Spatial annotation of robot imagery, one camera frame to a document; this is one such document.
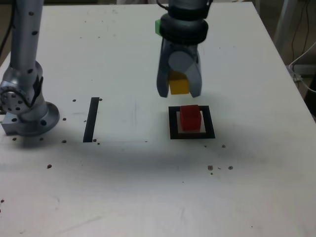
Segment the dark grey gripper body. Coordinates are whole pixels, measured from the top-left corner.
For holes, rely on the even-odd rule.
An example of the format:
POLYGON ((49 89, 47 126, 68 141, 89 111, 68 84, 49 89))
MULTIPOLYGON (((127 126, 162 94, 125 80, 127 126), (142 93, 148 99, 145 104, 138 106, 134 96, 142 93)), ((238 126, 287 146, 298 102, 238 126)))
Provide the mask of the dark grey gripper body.
POLYGON ((164 42, 164 49, 167 52, 173 53, 176 51, 183 51, 192 57, 199 57, 198 55, 198 45, 182 45, 182 44, 175 44, 169 41, 164 42))

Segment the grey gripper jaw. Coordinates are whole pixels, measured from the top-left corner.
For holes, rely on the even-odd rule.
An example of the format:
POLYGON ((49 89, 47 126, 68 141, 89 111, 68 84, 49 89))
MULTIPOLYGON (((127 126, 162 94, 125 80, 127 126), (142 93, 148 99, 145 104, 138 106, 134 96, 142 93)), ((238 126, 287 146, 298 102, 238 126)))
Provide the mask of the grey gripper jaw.
POLYGON ((157 90, 160 97, 166 98, 169 92, 169 56, 170 56, 170 43, 162 39, 161 49, 160 49, 160 58, 158 64, 158 75, 157 75, 157 90))
POLYGON ((184 51, 174 51, 169 57, 169 66, 173 71, 183 73, 189 83, 189 92, 192 97, 201 95, 202 76, 200 68, 200 57, 184 51))

